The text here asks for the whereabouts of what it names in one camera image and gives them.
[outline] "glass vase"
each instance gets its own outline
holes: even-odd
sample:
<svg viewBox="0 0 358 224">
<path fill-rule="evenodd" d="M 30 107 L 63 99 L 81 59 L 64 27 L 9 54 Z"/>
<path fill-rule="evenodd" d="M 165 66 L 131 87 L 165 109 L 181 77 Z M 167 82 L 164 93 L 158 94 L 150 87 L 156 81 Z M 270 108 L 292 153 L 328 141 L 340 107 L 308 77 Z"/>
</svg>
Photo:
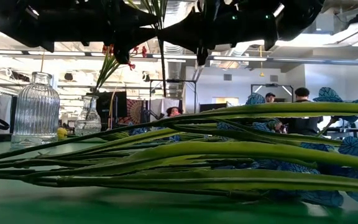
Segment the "glass vase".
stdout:
<svg viewBox="0 0 358 224">
<path fill-rule="evenodd" d="M 100 132 L 102 124 L 100 116 L 96 111 L 96 100 L 98 96 L 84 96 L 84 107 L 75 121 L 75 135 L 84 136 Z"/>
<path fill-rule="evenodd" d="M 60 99 L 51 79 L 47 73 L 34 72 L 30 85 L 18 94 L 12 148 L 57 141 Z"/>
</svg>

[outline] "black hair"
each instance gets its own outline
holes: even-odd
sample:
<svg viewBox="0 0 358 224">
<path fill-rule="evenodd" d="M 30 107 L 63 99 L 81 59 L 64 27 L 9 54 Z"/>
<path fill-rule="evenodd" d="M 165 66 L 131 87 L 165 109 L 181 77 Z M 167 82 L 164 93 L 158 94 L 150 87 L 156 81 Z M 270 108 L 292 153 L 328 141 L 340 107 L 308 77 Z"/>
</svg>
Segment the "black hair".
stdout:
<svg viewBox="0 0 358 224">
<path fill-rule="evenodd" d="M 295 90 L 295 95 L 300 97 L 309 96 L 310 91 L 305 87 L 301 87 Z"/>
<path fill-rule="evenodd" d="M 174 109 L 174 108 L 178 109 L 178 112 L 179 112 L 180 114 L 183 114 L 183 110 L 182 110 L 182 109 L 180 109 L 180 108 L 177 107 L 177 106 L 172 106 L 171 108 L 168 108 L 168 109 L 167 109 L 167 116 L 171 116 L 172 109 Z"/>
<path fill-rule="evenodd" d="M 276 97 L 276 95 L 274 95 L 273 93 L 267 93 L 266 96 L 265 96 L 265 98 L 268 98 L 268 97 L 271 97 L 271 96 L 272 96 L 272 97 Z"/>
</svg>

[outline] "green table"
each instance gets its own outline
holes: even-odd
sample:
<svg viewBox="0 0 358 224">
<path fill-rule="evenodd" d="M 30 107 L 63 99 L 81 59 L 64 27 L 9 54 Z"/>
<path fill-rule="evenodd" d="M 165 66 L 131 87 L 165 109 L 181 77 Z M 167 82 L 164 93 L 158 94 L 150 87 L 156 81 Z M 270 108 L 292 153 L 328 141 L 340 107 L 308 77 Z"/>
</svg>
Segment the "green table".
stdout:
<svg viewBox="0 0 358 224">
<path fill-rule="evenodd" d="M 40 151 L 70 152 L 78 143 Z M 0 153 L 9 149 L 0 143 Z M 26 154 L 35 156 L 37 152 Z M 253 203 L 224 197 L 183 195 L 99 187 L 53 189 L 0 180 L 0 223 L 358 223 L 358 203 L 346 197 L 342 208 L 308 203 Z"/>
</svg>

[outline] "person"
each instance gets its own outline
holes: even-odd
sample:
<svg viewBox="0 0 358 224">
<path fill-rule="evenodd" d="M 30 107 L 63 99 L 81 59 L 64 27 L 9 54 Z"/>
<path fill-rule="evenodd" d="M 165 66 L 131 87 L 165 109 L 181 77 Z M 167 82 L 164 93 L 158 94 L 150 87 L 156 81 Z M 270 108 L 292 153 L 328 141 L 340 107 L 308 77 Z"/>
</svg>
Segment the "person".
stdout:
<svg viewBox="0 0 358 224">
<path fill-rule="evenodd" d="M 307 88 L 299 88 L 295 90 L 295 103 L 304 103 L 309 101 L 310 91 Z M 288 134 L 302 134 L 307 136 L 315 136 L 319 129 L 317 124 L 323 121 L 323 117 L 314 118 L 280 118 L 280 122 L 276 129 L 281 129 L 283 125 L 288 125 Z"/>
<path fill-rule="evenodd" d="M 274 99 L 276 98 L 276 95 L 273 93 L 267 93 L 265 96 L 266 103 L 274 103 Z"/>
<path fill-rule="evenodd" d="M 167 109 L 168 117 L 178 116 L 181 114 L 183 114 L 183 111 L 179 107 L 173 106 L 173 107 Z"/>
</svg>

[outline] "window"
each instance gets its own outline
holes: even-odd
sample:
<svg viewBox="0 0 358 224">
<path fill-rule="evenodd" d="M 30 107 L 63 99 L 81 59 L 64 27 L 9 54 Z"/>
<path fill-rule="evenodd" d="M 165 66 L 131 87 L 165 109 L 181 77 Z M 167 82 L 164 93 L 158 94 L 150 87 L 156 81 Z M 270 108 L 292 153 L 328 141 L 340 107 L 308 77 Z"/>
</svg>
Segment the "window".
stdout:
<svg viewBox="0 0 358 224">
<path fill-rule="evenodd" d="M 238 105 L 239 104 L 239 99 L 234 98 L 234 97 L 214 97 L 213 100 L 214 100 L 213 103 L 226 103 L 226 102 L 229 102 L 232 105 Z"/>
</svg>

